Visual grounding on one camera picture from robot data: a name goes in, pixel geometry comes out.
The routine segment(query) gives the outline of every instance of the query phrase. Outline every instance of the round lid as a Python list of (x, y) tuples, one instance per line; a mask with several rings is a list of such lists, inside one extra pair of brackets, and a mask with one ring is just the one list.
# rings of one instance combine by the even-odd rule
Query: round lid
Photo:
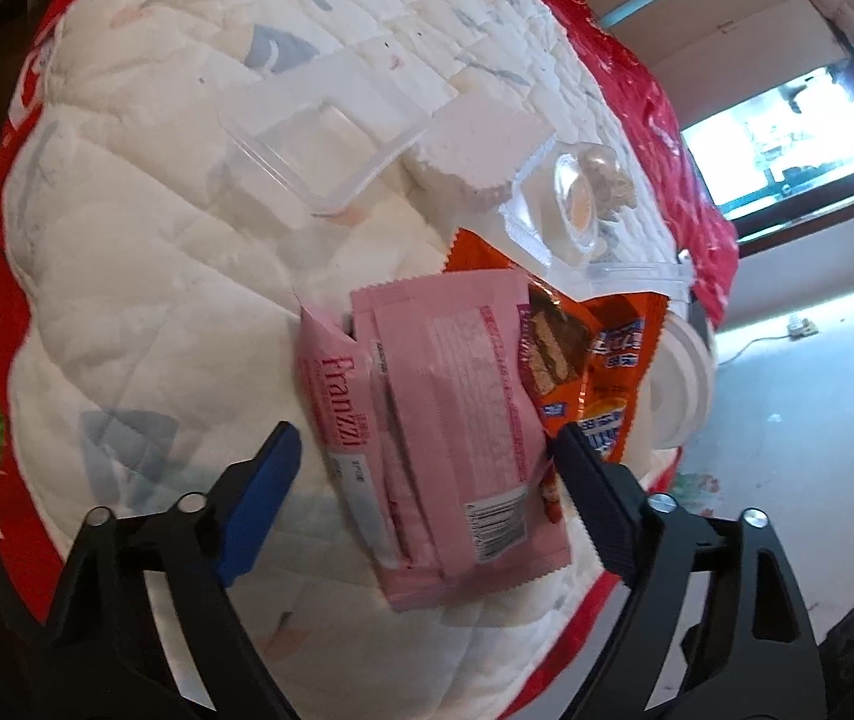
[(703, 427), (714, 392), (714, 367), (697, 331), (668, 312), (651, 364), (654, 448), (684, 445)]

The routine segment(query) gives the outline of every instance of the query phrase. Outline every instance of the orange snack wrapper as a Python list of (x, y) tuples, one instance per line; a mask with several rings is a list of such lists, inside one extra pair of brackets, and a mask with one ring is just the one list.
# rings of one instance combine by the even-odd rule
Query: orange snack wrapper
[[(469, 230), (459, 230), (445, 271), (523, 269)], [(603, 459), (620, 463), (667, 315), (658, 293), (578, 303), (526, 271), (531, 294), (521, 375), (550, 437), (579, 424)], [(550, 503), (549, 488), (543, 489)]]

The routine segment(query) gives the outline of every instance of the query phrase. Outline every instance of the transparent plastic tray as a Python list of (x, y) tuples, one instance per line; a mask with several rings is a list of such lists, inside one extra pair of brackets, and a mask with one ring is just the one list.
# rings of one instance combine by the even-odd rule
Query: transparent plastic tray
[(226, 92), (222, 127), (313, 215), (337, 215), (430, 118), (353, 52), (317, 57)]

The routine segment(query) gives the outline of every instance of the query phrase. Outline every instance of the metal screw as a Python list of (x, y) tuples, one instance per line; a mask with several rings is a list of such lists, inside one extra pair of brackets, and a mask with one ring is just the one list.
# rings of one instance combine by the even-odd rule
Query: metal screw
[(184, 514), (194, 514), (207, 505), (207, 496), (203, 493), (187, 493), (177, 501), (177, 509)]
[(100, 525), (109, 522), (112, 516), (113, 512), (107, 509), (107, 507), (97, 506), (96, 509), (90, 509), (87, 512), (86, 522), (89, 526), (98, 528)]
[(771, 519), (760, 509), (747, 509), (741, 517), (751, 528), (766, 528), (771, 523)]
[(646, 503), (648, 503), (654, 512), (660, 512), (660, 514), (669, 514), (676, 509), (676, 501), (670, 495), (665, 495), (664, 493), (651, 495), (650, 498), (646, 499)]

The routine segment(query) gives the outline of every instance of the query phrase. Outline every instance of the red border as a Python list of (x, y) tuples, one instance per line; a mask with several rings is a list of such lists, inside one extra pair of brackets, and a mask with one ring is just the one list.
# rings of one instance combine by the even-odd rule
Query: red border
[[(37, 89), (41, 69), (30, 67), (30, 63), (36, 61), (41, 44), (73, 1), (53, 0), (44, 14), (34, 50), (27, 59), (22, 88), (17, 90), (28, 113), (20, 122), (6, 122), (1, 136), (0, 404), (6, 419), (9, 419), (10, 367), (29, 327), (30, 310), (4, 256), (1, 194), (17, 152), (40, 117)], [(686, 154), (678, 151), (678, 125), (663, 91), (632, 53), (596, 26), (585, 2), (542, 1), (567, 29), (577, 54), (598, 79), (607, 103), (624, 123), (627, 137), (654, 185), (670, 231), (681, 248), (690, 250), (697, 263), (699, 283), (694, 288), (708, 314), (718, 323), (736, 271), (736, 237), (732, 227), (704, 199)], [(658, 480), (657, 490), (670, 485), (673, 472), (675, 465)], [(9, 443), (4, 447), (0, 466), (0, 554), (27, 607), (37, 618), (46, 618), (63, 563), (37, 516)], [(604, 574), (594, 584), (507, 714), (529, 704), (572, 661), (614, 586), (616, 578), (610, 574)]]

